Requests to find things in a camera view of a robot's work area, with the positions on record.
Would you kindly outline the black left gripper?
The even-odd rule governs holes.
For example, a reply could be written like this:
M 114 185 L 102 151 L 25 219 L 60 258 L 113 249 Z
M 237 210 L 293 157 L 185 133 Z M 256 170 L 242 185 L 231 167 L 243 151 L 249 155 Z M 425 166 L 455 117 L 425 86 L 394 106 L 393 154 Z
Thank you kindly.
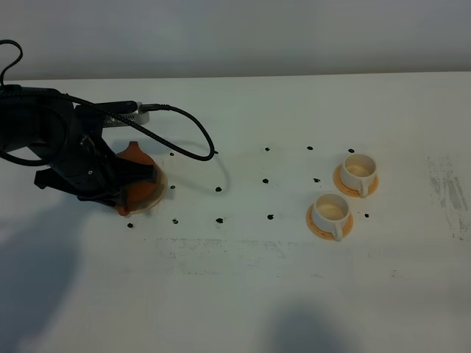
M 116 157 L 102 139 L 103 128 L 87 128 L 75 111 L 69 127 L 70 139 L 60 158 L 35 174 L 39 188 L 53 188 L 80 201 L 128 208 L 127 186 L 119 184 L 156 182 L 155 165 Z

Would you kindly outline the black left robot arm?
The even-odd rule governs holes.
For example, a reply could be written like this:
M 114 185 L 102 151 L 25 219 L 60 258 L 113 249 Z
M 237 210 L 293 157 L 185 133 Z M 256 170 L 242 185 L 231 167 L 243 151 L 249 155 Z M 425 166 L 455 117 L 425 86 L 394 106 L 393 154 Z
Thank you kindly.
M 135 101 L 74 101 L 55 89 L 1 89 L 1 158 L 37 166 L 41 189 L 116 208 L 122 215 L 157 202 L 166 179 L 136 142 L 115 153 L 102 138 L 107 127 L 144 124 Z

